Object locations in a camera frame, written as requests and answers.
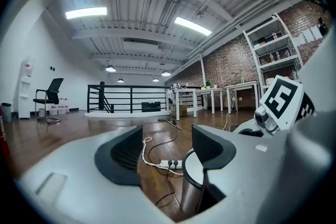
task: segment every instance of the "cardboard box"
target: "cardboard box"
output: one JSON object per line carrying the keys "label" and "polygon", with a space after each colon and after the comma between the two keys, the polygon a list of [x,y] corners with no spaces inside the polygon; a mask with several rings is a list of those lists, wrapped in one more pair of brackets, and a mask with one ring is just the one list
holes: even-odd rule
{"label": "cardboard box", "polygon": [[[172,116],[176,117],[176,106],[171,106]],[[180,105],[180,117],[187,115],[187,106],[185,104]]]}

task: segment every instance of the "black chair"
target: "black chair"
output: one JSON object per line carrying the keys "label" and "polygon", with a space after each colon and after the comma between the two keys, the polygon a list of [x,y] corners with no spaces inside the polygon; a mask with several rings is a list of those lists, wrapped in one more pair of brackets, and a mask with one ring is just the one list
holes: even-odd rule
{"label": "black chair", "polygon": [[[35,115],[37,115],[38,120],[46,120],[48,124],[57,123],[57,122],[61,121],[58,118],[54,118],[54,117],[51,117],[51,116],[47,117],[46,113],[47,113],[47,104],[58,104],[59,103],[57,93],[59,92],[58,89],[61,86],[62,81],[63,81],[62,78],[53,79],[53,81],[51,82],[48,90],[41,90],[41,89],[36,90],[35,99],[33,99],[33,101],[35,102]],[[44,99],[37,99],[37,92],[45,92],[46,94],[44,96]],[[45,111],[45,116],[44,117],[40,117],[37,114],[36,103],[44,104],[44,111]]]}

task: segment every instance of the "power outlet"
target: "power outlet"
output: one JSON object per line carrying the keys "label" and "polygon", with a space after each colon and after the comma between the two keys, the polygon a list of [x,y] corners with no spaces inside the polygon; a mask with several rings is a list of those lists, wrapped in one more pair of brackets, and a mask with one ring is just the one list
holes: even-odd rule
{"label": "power outlet", "polygon": [[[159,164],[163,168],[168,168],[168,161],[161,161]],[[174,161],[173,164],[170,166],[170,169],[173,170],[175,168]],[[176,169],[182,169],[182,161],[178,161],[178,164],[176,166]]]}

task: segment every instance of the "fluorescent light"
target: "fluorescent light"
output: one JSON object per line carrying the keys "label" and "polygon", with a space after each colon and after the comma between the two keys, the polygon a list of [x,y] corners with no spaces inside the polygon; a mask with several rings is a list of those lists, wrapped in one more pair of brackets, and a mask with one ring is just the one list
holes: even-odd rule
{"label": "fluorescent light", "polygon": [[107,8],[106,7],[98,7],[98,8],[83,8],[72,10],[70,12],[65,12],[67,19],[73,19],[77,17],[84,17],[84,16],[93,16],[93,15],[106,15]]}
{"label": "fluorescent light", "polygon": [[115,72],[116,71],[116,69],[113,67],[113,66],[108,66],[108,67],[106,67],[106,69],[105,69],[107,72]]}
{"label": "fluorescent light", "polygon": [[183,18],[180,18],[180,17],[177,17],[176,20],[175,20],[175,23],[176,24],[179,24],[179,25],[183,25],[183,26],[186,26],[188,28],[191,28],[193,30],[196,30],[206,36],[210,35],[212,32],[206,28],[204,28],[203,26],[200,26],[200,25],[197,25],[189,20],[186,20],[186,19],[183,19]]}
{"label": "fluorescent light", "polygon": [[164,70],[161,75],[164,76],[164,77],[168,77],[171,74],[167,70]]}

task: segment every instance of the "white table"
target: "white table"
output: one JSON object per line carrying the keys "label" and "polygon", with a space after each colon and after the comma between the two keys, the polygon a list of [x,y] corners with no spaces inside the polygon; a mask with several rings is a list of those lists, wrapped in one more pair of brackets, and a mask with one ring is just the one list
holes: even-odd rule
{"label": "white table", "polygon": [[176,96],[176,120],[180,120],[180,92],[192,92],[193,93],[193,113],[194,113],[194,118],[197,117],[197,96],[195,93],[196,89],[176,89],[174,90]]}
{"label": "white table", "polygon": [[246,89],[251,89],[254,87],[254,94],[256,98],[256,109],[259,107],[259,82],[254,80],[254,81],[249,81],[245,83],[240,83],[236,85],[230,85],[226,87],[226,94],[227,94],[227,106],[228,106],[228,113],[231,113],[231,98],[230,98],[230,89],[233,89],[235,92],[235,106],[236,106],[236,111],[238,111],[238,100],[237,100],[237,91],[239,90],[246,90]]}
{"label": "white table", "polygon": [[223,111],[223,89],[222,88],[210,88],[210,89],[195,91],[196,94],[203,95],[204,109],[208,108],[207,100],[206,100],[205,96],[208,95],[208,94],[211,95],[211,109],[212,109],[213,114],[215,114],[214,92],[219,92],[220,107],[221,107],[221,111]]}

